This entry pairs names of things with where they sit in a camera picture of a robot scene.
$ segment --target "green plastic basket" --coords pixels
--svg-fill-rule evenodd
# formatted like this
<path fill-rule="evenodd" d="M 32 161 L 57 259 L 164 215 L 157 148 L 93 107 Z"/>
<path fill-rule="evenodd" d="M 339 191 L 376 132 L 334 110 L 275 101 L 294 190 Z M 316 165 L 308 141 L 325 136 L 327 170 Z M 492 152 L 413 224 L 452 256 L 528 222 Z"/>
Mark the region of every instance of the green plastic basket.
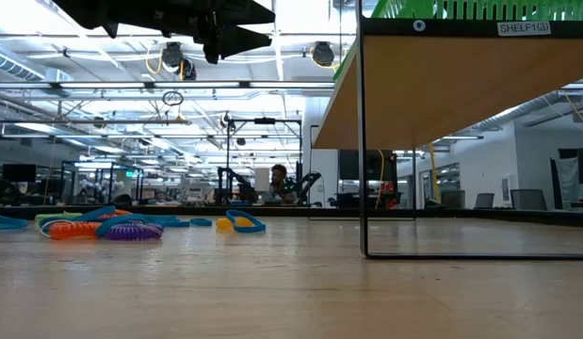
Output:
<path fill-rule="evenodd" d="M 583 21 L 583 0 L 380 0 L 372 18 Z M 335 72 L 336 81 L 346 61 Z"/>

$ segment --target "person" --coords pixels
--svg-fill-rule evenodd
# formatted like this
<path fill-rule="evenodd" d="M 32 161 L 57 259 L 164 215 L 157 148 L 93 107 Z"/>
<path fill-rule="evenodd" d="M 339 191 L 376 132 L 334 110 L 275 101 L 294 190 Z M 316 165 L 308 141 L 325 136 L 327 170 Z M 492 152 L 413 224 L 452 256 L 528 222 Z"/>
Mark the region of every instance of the person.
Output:
<path fill-rule="evenodd" d="M 272 177 L 270 178 L 270 190 L 268 192 L 267 200 L 274 200 L 277 196 L 281 197 L 284 204 L 293 204 L 298 198 L 295 191 L 284 191 L 284 179 L 287 177 L 287 168 L 283 165 L 274 165 L 270 170 Z"/>

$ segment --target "shelf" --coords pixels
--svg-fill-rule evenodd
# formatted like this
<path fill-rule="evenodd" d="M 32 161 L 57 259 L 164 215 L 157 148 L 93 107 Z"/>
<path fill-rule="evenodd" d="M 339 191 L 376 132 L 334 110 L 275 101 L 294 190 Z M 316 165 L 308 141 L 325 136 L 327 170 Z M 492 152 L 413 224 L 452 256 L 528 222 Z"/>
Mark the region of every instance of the shelf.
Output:
<path fill-rule="evenodd" d="M 420 147 L 583 78 L 583 23 L 552 23 L 547 36 L 499 37 L 497 22 L 424 22 L 435 29 L 364 20 L 367 149 Z M 357 149 L 356 84 L 354 48 L 314 148 Z"/>

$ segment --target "wooden floor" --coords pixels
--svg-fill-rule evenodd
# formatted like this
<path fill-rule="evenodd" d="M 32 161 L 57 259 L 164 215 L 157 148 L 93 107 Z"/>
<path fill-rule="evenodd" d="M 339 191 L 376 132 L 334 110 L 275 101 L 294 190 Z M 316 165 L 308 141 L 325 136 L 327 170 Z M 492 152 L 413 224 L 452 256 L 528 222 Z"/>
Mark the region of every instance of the wooden floor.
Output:
<path fill-rule="evenodd" d="M 161 241 L 0 232 L 0 339 L 583 338 L 583 262 L 367 261 L 356 221 Z M 583 252 L 583 229 L 476 219 L 373 224 L 382 250 Z"/>

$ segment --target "wooden shelf underside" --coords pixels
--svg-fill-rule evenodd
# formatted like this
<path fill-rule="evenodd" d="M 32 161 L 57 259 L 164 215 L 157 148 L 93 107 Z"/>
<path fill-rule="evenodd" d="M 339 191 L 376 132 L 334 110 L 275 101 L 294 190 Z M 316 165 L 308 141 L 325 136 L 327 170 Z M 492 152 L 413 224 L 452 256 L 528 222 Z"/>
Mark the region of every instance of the wooden shelf underside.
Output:
<path fill-rule="evenodd" d="M 365 36 L 366 146 L 420 147 L 581 78 L 583 40 Z M 357 120 L 354 52 L 314 147 L 357 149 Z"/>

